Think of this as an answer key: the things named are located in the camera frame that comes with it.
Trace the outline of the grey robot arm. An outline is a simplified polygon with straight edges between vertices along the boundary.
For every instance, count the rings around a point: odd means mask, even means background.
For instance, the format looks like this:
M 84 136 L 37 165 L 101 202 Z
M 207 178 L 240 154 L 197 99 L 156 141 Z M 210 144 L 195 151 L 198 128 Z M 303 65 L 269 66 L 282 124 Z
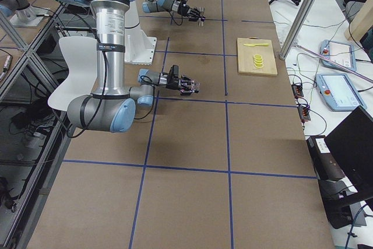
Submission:
M 203 26 L 205 22 L 205 8 L 192 7 L 187 4 L 189 0 L 145 0 L 142 3 L 144 13 L 168 12 L 171 16 L 177 13 L 181 18 L 187 18 L 190 22 L 198 22 Z
M 98 86 L 78 94 L 66 109 L 72 125 L 81 129 L 125 132 L 130 129 L 137 106 L 151 107 L 158 86 L 177 90 L 183 96 L 199 91 L 199 83 L 179 75 L 173 65 L 169 72 L 141 69 L 138 87 L 124 84 L 125 51 L 130 49 L 125 18 L 135 0 L 56 0 L 90 7 L 96 20 Z

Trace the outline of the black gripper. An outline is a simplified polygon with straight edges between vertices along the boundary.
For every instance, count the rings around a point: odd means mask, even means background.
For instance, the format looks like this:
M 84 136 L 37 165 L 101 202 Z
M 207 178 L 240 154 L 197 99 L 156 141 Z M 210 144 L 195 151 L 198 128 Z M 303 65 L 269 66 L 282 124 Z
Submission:
M 199 93 L 200 83 L 197 80 L 189 78 L 187 76 L 181 76 L 181 78 L 169 75 L 167 78 L 166 89 L 178 90 L 181 96 L 190 96 L 193 93 Z
M 187 17 L 189 21 L 204 23 L 205 17 L 199 16 L 199 13 L 204 13 L 204 7 L 195 7 L 191 8 L 188 5 L 181 5 L 178 7 L 178 14 L 184 17 Z

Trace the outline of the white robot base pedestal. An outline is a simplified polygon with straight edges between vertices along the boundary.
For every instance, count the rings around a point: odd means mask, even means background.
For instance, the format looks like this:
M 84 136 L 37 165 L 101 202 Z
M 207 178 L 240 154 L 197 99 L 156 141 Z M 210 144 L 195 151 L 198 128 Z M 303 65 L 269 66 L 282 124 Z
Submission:
M 157 39 L 149 37 L 142 30 L 136 2 L 130 3 L 125 13 L 125 63 L 151 65 Z

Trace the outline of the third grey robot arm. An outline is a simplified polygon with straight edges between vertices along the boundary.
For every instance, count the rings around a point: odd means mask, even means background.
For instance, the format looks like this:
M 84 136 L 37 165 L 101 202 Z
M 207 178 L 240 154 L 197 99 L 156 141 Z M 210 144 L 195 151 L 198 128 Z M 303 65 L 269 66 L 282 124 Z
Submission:
M 1 0 L 1 13 L 15 27 L 37 27 L 44 17 L 37 11 L 28 0 Z

